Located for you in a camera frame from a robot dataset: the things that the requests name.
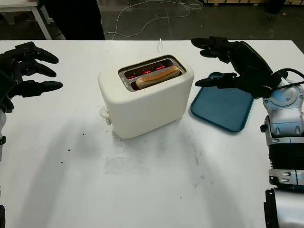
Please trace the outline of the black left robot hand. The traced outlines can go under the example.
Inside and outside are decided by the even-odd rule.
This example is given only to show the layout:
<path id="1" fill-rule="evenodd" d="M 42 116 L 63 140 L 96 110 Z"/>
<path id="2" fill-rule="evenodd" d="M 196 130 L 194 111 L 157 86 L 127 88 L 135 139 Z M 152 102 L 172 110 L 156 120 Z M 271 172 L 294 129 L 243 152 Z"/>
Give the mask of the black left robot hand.
<path id="1" fill-rule="evenodd" d="M 61 82 L 23 80 L 24 76 L 40 74 L 56 77 L 55 71 L 39 63 L 44 61 L 57 64 L 59 59 L 52 53 L 37 47 L 34 42 L 27 42 L 15 46 L 14 49 L 0 55 L 0 97 L 14 96 L 33 97 L 51 92 L 63 87 Z"/>

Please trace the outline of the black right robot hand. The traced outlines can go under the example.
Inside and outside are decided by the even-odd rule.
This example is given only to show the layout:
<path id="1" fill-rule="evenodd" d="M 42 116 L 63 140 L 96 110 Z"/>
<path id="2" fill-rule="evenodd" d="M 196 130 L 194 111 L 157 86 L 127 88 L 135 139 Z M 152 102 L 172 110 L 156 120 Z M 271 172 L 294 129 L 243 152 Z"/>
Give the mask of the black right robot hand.
<path id="1" fill-rule="evenodd" d="M 231 63 L 236 73 L 224 73 L 220 77 L 207 78 L 195 83 L 200 87 L 238 88 L 247 90 L 250 75 L 261 73 L 271 75 L 273 71 L 266 61 L 246 42 L 230 42 L 227 38 L 210 36 L 209 38 L 193 38 L 192 45 L 200 48 L 203 57 L 218 58 Z"/>

